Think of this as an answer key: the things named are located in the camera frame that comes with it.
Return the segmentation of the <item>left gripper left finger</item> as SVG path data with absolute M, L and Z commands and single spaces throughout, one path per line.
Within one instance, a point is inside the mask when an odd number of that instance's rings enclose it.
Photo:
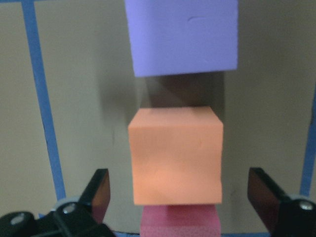
M 97 169 L 77 201 L 60 205 L 53 219 L 63 237 L 110 237 L 103 223 L 111 198 L 109 171 Z

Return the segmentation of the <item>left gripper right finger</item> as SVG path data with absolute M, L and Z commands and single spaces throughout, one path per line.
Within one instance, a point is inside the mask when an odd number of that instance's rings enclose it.
M 272 237 L 314 237 L 316 204 L 288 195 L 262 168 L 251 167 L 247 197 Z

